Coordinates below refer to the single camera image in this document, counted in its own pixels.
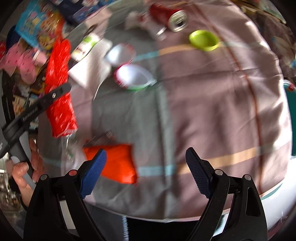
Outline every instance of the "reacher grabber tool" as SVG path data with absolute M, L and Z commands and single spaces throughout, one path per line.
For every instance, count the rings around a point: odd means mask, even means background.
M 26 161 L 29 165 L 28 175 L 32 178 L 31 150 L 29 146 L 28 130 L 30 123 L 58 98 L 69 93 L 71 85 L 63 84 L 37 100 L 22 112 L 17 118 L 13 111 L 13 80 L 5 72 L 0 72 L 0 158 L 7 152 L 10 156 Z

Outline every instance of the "snack package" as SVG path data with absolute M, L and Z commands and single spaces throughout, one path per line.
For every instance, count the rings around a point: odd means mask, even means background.
M 45 94 L 68 81 L 70 49 L 69 40 L 56 40 L 47 65 Z M 46 112 L 52 126 L 53 137 L 67 136 L 78 129 L 70 93 L 56 100 Z
M 50 0 L 59 9 L 65 19 L 78 26 L 90 15 L 97 12 L 104 5 L 110 4 L 113 0 Z
M 57 9 L 46 0 L 31 0 L 15 31 L 32 47 L 51 52 L 57 38 L 73 30 Z

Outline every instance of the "bedspread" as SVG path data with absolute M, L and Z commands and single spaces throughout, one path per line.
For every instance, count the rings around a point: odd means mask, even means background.
M 166 31 L 166 39 L 159 42 L 141 29 L 125 31 L 128 13 L 144 11 L 148 3 L 120 0 L 107 8 L 104 34 L 113 45 L 133 45 L 134 63 L 149 70 L 157 84 L 133 92 L 110 77 L 92 103 L 77 89 L 72 92 L 80 131 L 97 136 L 111 131 L 118 142 L 133 145 L 139 177 L 135 185 L 100 177 L 86 200 L 137 218 L 194 220 L 207 199 L 186 165 L 186 149 L 193 147 L 228 175 L 250 174 L 264 194 L 285 177 L 290 117 L 278 58 L 236 5 L 228 0 L 161 3 L 184 9 L 187 28 Z M 197 29 L 215 33 L 220 47 L 211 52 L 193 48 L 188 36 Z M 50 139 L 48 130 L 40 135 Z M 41 151 L 50 163 L 57 157 L 46 146 Z M 225 209 L 230 205 L 227 200 Z

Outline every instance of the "finger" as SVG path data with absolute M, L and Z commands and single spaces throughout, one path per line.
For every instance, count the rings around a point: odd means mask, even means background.
M 13 166 L 12 176 L 19 188 L 26 188 L 27 182 L 22 177 L 29 169 L 29 165 L 26 162 L 20 162 Z
M 41 177 L 41 175 L 43 174 L 43 160 L 40 157 L 39 161 L 38 161 L 38 167 L 37 170 L 34 171 L 32 179 L 34 182 L 37 182 L 39 180 L 39 178 Z
M 13 165 L 14 163 L 11 159 L 5 162 L 6 171 L 9 175 L 12 175 Z
M 31 148 L 31 150 L 36 152 L 37 148 L 36 148 L 36 143 L 35 143 L 35 141 L 34 141 L 33 139 L 30 139 L 30 140 L 29 140 L 29 143 L 30 143 L 30 148 Z
M 32 151 L 32 155 L 31 155 L 31 164 L 34 170 L 37 170 L 38 167 L 38 159 L 39 159 L 39 155 L 37 152 Z

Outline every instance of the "orange bean bag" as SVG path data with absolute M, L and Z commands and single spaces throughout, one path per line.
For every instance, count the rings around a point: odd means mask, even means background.
M 107 163 L 101 173 L 102 176 L 123 184 L 137 182 L 137 173 L 133 165 L 130 145 L 94 146 L 83 148 L 88 161 L 92 160 L 99 149 L 107 152 Z

